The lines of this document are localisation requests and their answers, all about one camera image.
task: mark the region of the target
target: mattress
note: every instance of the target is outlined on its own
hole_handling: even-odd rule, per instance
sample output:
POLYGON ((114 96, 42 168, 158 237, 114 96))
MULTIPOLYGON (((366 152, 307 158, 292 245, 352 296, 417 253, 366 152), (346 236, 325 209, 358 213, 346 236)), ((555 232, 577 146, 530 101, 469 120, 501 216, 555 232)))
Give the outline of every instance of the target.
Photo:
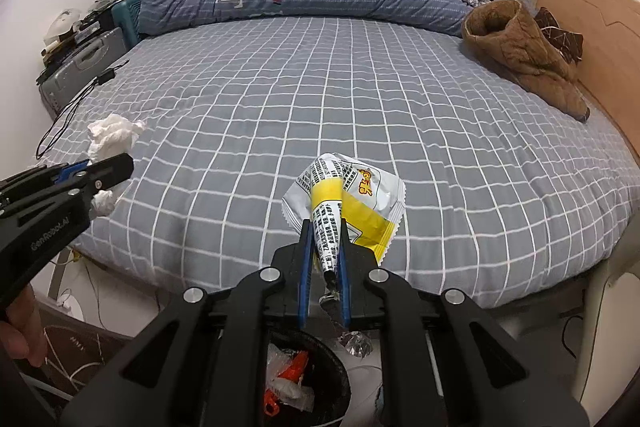
POLYGON ((146 121, 132 181, 76 247, 170 290, 230 287, 295 242, 281 199, 324 152, 404 180, 386 269, 484 307, 606 258, 640 201, 640 169, 596 108, 578 123, 456 37, 259 18, 150 38, 125 58, 48 160, 86 157, 87 125, 112 112, 146 121))

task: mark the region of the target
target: brown fleece fabric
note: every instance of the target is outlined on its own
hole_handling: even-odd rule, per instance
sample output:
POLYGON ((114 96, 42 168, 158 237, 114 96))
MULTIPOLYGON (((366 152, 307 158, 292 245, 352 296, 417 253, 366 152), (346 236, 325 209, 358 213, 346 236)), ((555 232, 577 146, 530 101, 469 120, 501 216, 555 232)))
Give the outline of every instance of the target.
POLYGON ((520 1, 494 1, 474 8, 462 25, 462 37, 485 67, 577 121, 589 118, 589 107, 575 86, 575 65, 545 39, 520 1))

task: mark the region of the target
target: headboard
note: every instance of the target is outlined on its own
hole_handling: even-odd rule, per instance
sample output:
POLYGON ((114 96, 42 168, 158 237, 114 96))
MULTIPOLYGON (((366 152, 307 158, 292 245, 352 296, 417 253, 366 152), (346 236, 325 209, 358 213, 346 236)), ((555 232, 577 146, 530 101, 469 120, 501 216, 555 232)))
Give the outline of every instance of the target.
POLYGON ((538 0, 560 26, 584 35, 581 87, 640 153, 640 2, 538 0))

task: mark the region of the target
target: crumpled tissue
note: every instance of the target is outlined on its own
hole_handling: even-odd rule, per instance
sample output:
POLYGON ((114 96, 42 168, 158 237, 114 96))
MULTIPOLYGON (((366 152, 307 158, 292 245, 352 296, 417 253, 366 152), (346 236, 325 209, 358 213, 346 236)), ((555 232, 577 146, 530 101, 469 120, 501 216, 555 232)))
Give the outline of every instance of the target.
MULTIPOLYGON (((146 123, 143 120, 132 123, 119 114, 111 113, 107 118, 89 124, 88 129, 91 145, 87 154, 90 163, 96 163, 124 152, 129 153, 146 130, 146 123)), ((109 216, 129 183, 121 183, 110 190, 100 190, 92 201, 93 217, 109 216)))

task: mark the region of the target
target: yellow and white wrapper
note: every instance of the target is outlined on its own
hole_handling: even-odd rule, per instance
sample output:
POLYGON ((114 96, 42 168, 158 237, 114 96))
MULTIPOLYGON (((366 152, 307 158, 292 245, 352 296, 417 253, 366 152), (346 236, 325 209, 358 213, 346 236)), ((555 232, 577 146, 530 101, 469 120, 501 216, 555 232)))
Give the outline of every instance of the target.
POLYGON ((342 154, 316 159, 282 198, 282 212, 298 233, 311 219, 325 279, 335 277, 340 218, 352 243, 384 259, 404 214, 404 182, 389 172, 342 154))

